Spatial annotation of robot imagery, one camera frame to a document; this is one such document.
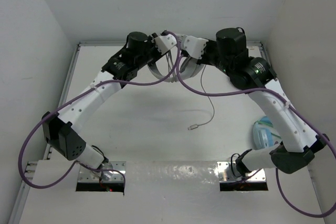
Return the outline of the grey headphones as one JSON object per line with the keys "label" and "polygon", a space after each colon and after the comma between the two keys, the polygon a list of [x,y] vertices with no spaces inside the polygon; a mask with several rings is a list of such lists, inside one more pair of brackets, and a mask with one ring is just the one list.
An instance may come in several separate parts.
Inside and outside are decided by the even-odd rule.
{"label": "grey headphones", "polygon": [[[199,60],[191,58],[186,51],[182,49],[182,39],[188,35],[185,34],[175,34],[171,31],[165,30],[160,36],[171,34],[175,37],[177,41],[177,45],[173,47],[169,52],[165,55],[161,55],[166,58],[168,65],[168,74],[165,76],[161,74],[156,62],[148,64],[149,71],[159,80],[163,80],[164,82],[179,82],[180,80],[187,80],[198,75],[203,69],[204,64],[199,63]],[[155,44],[154,38],[156,35],[152,35],[153,42]]]}

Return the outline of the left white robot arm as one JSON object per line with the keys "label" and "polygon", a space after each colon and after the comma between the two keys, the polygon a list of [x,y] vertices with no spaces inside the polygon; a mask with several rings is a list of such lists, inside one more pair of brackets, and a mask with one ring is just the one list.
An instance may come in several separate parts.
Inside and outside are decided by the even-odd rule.
{"label": "left white robot arm", "polygon": [[157,38],[157,34],[129,33],[126,44],[102,66],[80,99],[55,114],[47,112],[43,116],[46,142],[69,161],[100,168],[105,158],[87,144],[79,132],[97,109],[134,79],[141,68],[160,59],[155,44]]}

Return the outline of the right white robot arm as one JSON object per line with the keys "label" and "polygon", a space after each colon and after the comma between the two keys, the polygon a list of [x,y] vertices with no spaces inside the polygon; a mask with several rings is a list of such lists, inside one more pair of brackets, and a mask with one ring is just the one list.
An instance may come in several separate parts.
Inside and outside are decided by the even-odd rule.
{"label": "right white robot arm", "polygon": [[292,174],[307,166],[315,153],[325,147],[327,136],[318,133],[294,113],[267,60],[249,55],[243,30],[219,30],[216,40],[206,44],[202,59],[205,64],[225,73],[235,88],[246,92],[281,137],[281,142],[273,147],[243,152],[236,159],[240,175],[263,168],[277,168]]}

